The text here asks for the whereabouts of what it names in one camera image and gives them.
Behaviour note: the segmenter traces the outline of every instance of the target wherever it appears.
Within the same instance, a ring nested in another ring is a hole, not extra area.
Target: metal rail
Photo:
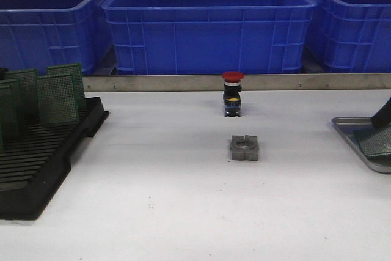
[[[86,92],[222,91],[221,75],[85,76]],[[246,75],[243,90],[391,89],[391,73]]]

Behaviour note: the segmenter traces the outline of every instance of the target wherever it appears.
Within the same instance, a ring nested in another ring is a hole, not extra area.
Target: blue plastic crate
[[[82,63],[90,74],[112,39],[105,0],[0,0],[0,64],[10,70]]]
[[[306,46],[328,72],[391,72],[391,0],[318,0]]]
[[[295,73],[312,0],[107,0],[120,73]]]

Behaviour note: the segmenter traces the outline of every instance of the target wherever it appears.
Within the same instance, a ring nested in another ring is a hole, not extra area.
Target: metal hex nut
[[[259,144],[256,136],[232,136],[231,159],[258,161]]]

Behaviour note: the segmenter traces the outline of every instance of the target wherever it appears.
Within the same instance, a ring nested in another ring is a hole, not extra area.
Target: metal tray
[[[358,142],[354,138],[354,130],[363,130],[372,127],[370,117],[336,117],[332,119],[334,128],[340,133],[345,141],[353,148],[360,156],[361,160],[373,171],[382,174],[391,173],[391,157],[368,159],[359,147]]]

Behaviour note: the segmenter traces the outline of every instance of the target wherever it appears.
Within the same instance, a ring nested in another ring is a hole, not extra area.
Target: white table
[[[333,129],[389,90],[111,93],[38,220],[0,221],[0,260],[390,260],[391,175]],[[260,160],[231,161],[231,135]]]

